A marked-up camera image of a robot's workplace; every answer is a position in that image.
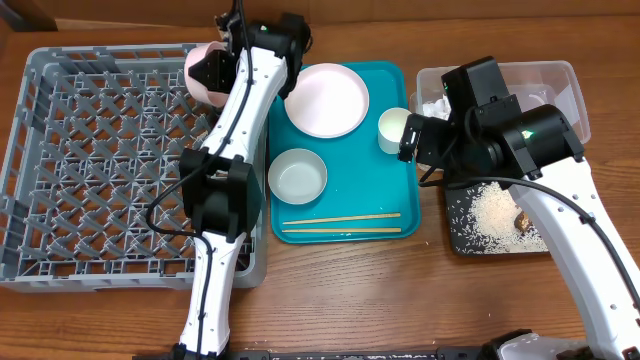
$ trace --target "transparent container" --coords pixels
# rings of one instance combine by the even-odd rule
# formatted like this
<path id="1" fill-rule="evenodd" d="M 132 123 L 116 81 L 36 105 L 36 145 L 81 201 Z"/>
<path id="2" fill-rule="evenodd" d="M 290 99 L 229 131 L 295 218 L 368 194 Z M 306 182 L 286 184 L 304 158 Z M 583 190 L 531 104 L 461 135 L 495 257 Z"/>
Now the transparent container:
<path id="1" fill-rule="evenodd" d="M 587 109 L 573 67 L 566 61 L 501 63 L 500 71 L 509 93 L 515 94 L 522 111 L 544 104 L 555 105 L 573 126 L 580 141 L 591 138 Z M 442 75 L 457 66 L 427 68 L 418 73 L 415 110 L 424 114 L 421 104 L 442 99 Z"/>

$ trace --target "wooden chopstick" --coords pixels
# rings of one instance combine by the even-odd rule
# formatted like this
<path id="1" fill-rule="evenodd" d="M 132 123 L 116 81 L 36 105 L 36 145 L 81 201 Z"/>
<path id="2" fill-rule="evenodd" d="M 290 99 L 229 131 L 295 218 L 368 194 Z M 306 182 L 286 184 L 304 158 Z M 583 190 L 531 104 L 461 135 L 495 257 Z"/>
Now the wooden chopstick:
<path id="1" fill-rule="evenodd" d="M 282 225 L 301 225 L 301 224 L 319 224 L 325 222 L 352 221 L 352 220 L 370 220 L 370 219 L 386 219 L 400 217 L 400 213 L 377 214 L 377 215 L 357 215 L 357 216 L 341 216 L 335 218 L 310 219 L 285 221 Z"/>
<path id="2" fill-rule="evenodd" d="M 286 229 L 282 232 L 297 232 L 297 233 L 395 233 L 402 232 L 401 228 L 362 228 L 362 229 Z"/>

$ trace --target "gray dish rack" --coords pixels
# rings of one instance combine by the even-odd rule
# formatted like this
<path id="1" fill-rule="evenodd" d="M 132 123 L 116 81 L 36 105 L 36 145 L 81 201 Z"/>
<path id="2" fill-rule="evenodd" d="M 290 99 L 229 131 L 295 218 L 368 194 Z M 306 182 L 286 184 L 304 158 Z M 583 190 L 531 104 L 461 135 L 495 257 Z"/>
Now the gray dish rack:
<path id="1" fill-rule="evenodd" d="M 41 48 L 28 59 L 0 179 L 0 286 L 20 292 L 188 289 L 192 239 L 147 228 L 146 205 L 179 179 L 215 111 L 187 92 L 198 44 Z M 264 192 L 266 132 L 254 167 Z M 266 205 L 235 287 L 266 276 Z M 188 228 L 179 194 L 154 220 Z"/>

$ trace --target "cup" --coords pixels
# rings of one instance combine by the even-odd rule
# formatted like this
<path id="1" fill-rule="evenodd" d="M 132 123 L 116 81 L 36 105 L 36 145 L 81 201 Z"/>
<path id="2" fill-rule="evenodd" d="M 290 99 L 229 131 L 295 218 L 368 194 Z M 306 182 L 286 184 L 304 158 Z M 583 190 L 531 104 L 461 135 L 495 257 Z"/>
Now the cup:
<path id="1" fill-rule="evenodd" d="M 378 120 L 378 145 L 387 154 L 397 154 L 400 151 L 400 140 L 407 123 L 407 116 L 411 111 L 403 108 L 391 108 Z"/>

